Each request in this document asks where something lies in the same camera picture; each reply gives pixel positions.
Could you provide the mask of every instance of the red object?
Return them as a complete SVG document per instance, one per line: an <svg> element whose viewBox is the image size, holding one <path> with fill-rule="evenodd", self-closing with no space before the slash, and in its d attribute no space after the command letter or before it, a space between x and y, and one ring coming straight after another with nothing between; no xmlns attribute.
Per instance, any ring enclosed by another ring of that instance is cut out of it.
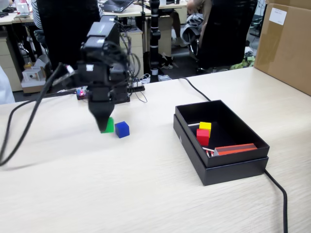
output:
<svg viewBox="0 0 311 233"><path fill-rule="evenodd" d="M214 155L225 155L225 154L232 154L237 152L249 151L249 150L256 150L257 147L254 143L249 144L242 144L242 145L234 145L229 147L216 147Z"/></svg>
<svg viewBox="0 0 311 233"><path fill-rule="evenodd" d="M198 139L201 146L208 146L209 143L209 130L196 130L196 139Z"/></svg>

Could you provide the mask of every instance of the green cube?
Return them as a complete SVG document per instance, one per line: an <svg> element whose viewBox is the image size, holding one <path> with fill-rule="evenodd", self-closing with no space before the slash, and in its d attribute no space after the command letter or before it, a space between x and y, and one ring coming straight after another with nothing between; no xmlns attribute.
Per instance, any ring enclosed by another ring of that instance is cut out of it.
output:
<svg viewBox="0 0 311 233"><path fill-rule="evenodd" d="M115 131L115 124L113 122L113 118L109 117L108 122L107 122L107 128L102 133L113 133L114 131Z"/></svg>

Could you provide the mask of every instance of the cardboard box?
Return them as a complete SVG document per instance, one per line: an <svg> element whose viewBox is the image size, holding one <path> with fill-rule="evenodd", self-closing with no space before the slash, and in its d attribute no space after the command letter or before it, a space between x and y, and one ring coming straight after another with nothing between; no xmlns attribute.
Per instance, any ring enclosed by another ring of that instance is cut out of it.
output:
<svg viewBox="0 0 311 233"><path fill-rule="evenodd" d="M267 2L311 10L310 0L267 0Z"/></svg>
<svg viewBox="0 0 311 233"><path fill-rule="evenodd" d="M23 88L24 93L35 93L40 92L45 84L45 80L40 81L25 81L23 79L21 81L21 86Z"/></svg>
<svg viewBox="0 0 311 233"><path fill-rule="evenodd" d="M270 0L254 67L311 95L311 0Z"/></svg>

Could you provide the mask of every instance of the blue cube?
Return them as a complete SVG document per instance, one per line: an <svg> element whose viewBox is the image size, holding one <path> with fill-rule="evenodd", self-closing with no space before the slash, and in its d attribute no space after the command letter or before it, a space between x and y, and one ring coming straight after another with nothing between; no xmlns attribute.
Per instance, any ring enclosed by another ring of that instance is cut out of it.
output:
<svg viewBox="0 0 311 233"><path fill-rule="evenodd" d="M125 123L125 121L115 124L115 129L119 138L130 135L130 127Z"/></svg>

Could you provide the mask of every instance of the shoe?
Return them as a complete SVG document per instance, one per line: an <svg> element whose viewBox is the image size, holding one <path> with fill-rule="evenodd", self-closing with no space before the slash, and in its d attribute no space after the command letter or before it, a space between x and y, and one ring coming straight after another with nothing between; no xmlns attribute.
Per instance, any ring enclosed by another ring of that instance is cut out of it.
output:
<svg viewBox="0 0 311 233"><path fill-rule="evenodd" d="M173 44L174 45L176 45L176 46L180 46L180 47L182 47L182 48L184 48L184 47L186 47L187 46L187 44L185 44L185 42L183 41L183 39L182 38L176 38L176 40L173 42Z"/></svg>

